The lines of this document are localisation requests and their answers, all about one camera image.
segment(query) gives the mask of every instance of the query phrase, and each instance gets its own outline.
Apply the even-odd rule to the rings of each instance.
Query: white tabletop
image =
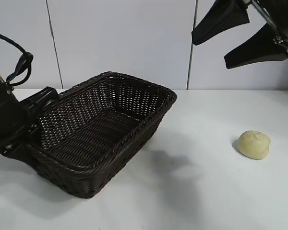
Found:
[[[176,93],[153,138],[92,199],[0,155],[0,230],[288,230],[288,92]],[[246,130],[271,137],[265,160],[233,149]]]

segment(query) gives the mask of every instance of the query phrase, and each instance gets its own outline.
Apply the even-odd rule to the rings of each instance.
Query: dark brown wicker basket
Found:
[[[32,127],[41,142],[24,149],[39,175],[69,194],[91,198],[151,138],[175,101],[165,87],[103,73],[50,103]]]

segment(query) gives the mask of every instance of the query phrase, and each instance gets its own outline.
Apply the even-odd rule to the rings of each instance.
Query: woven texture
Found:
[[[27,143],[34,168],[67,193],[91,198],[151,138],[176,100],[173,91],[107,72],[60,94],[34,125]]]

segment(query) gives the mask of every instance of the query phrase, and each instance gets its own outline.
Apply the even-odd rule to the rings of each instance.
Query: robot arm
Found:
[[[226,67],[288,59],[288,0],[216,0],[193,30],[193,44],[200,45],[227,29],[249,23],[247,9],[251,5],[267,23],[248,41],[225,55]]]

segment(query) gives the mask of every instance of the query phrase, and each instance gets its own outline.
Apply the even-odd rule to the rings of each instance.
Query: black strap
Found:
[[[0,34],[0,39],[10,43],[11,45],[15,46],[17,49],[19,49],[22,52],[22,55],[21,55],[21,57],[19,58],[19,60],[17,62],[17,65],[16,65],[14,73],[10,74],[7,77],[5,82],[1,82],[0,81],[0,83],[7,83],[8,85],[10,85],[12,87],[25,83],[29,79],[29,77],[31,75],[31,70],[32,70],[31,63],[33,61],[33,55],[31,53],[29,53],[29,52],[26,52],[19,44],[17,44],[13,40],[9,39],[8,37],[5,37],[5,36]],[[22,74],[26,69],[27,69],[27,75],[25,76],[24,79],[22,79],[21,81],[16,82],[16,83],[11,83],[11,81],[15,77],[17,77],[20,74]]]

